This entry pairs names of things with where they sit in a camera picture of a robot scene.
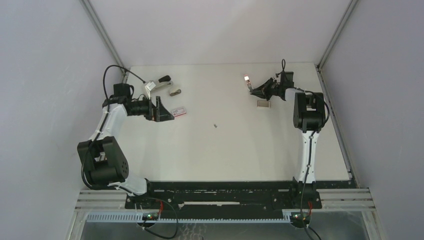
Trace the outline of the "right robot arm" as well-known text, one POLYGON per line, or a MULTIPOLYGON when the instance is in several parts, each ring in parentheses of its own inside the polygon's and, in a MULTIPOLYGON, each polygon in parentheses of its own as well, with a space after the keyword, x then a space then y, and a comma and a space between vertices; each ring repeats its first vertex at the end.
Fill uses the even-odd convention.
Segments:
POLYGON ((329 120, 330 108, 324 94, 296 87, 293 72, 282 71, 254 88, 247 75, 244 76, 250 95, 269 101, 273 96, 293 103, 293 126, 299 132, 297 183, 313 184, 318 137, 329 120))

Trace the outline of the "small brown stapler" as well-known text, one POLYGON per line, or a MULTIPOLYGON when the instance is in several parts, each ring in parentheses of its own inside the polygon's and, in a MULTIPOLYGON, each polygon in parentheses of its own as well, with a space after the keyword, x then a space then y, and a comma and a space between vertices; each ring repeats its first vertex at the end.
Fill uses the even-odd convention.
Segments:
POLYGON ((174 96, 176 96, 176 95, 181 94, 181 93, 182 93, 182 90, 181 90, 180 88, 173 88, 173 89, 170 89, 170 90, 168 91, 168 93, 169 93, 169 95, 170 95, 171 97, 174 97, 174 96))

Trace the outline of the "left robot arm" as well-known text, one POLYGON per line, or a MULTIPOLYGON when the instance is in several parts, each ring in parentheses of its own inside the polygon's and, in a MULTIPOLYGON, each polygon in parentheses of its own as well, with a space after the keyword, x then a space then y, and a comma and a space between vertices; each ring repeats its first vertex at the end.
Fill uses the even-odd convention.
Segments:
POLYGON ((119 146, 117 137, 127 117, 143 116, 148 121, 165 122, 174 116, 163 106, 160 96, 155 101, 151 93, 157 84, 144 84, 144 92, 133 98, 134 87, 127 83, 113 86, 113 94, 102 104, 101 120, 89 140, 79 142, 77 152, 81 161, 81 178, 91 190, 123 190, 129 196, 137 196, 137 202, 149 209, 157 196, 148 190, 146 178, 135 176, 119 146))

